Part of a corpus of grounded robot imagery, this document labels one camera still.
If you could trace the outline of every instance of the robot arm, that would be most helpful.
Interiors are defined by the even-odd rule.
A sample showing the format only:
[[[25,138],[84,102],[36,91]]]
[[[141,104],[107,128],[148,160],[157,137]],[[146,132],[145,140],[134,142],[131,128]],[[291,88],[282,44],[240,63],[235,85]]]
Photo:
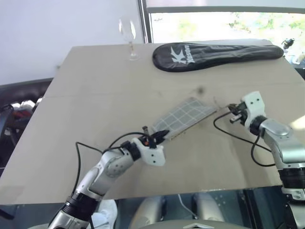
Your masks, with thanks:
[[[305,228],[305,147],[293,134],[291,127],[265,117],[264,102],[259,92],[241,99],[230,110],[235,118],[254,135],[260,135],[270,147],[276,168],[283,183],[282,192],[288,203],[285,206],[287,228]]]
[[[138,138],[127,141],[121,149],[105,152],[100,161],[83,178],[64,207],[57,213],[49,229],[85,229],[103,196],[133,162],[139,158],[154,166],[163,166],[163,146],[147,147]]]

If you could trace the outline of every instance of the wooden table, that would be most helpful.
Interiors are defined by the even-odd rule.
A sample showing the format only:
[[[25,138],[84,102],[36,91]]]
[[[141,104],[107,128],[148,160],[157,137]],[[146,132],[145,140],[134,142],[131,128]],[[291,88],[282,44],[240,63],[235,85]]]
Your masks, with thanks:
[[[266,40],[209,44],[269,44]],[[0,179],[0,204],[64,202],[76,179],[75,142],[100,149],[116,137],[141,131],[184,99],[194,96],[220,111],[166,142],[166,165],[137,161],[106,198],[131,198],[280,185],[274,167],[257,166],[251,145],[221,133],[213,119],[221,107],[260,91],[266,114],[289,124],[305,114],[305,82],[284,59],[232,63],[209,69],[168,73],[154,67],[159,44],[136,45],[137,61],[127,45],[74,47],[48,88]],[[204,94],[197,89],[204,88]],[[228,118],[219,126],[254,140]],[[305,143],[304,131],[296,136]],[[270,153],[256,149],[262,163]],[[81,178],[100,155],[81,148]]]

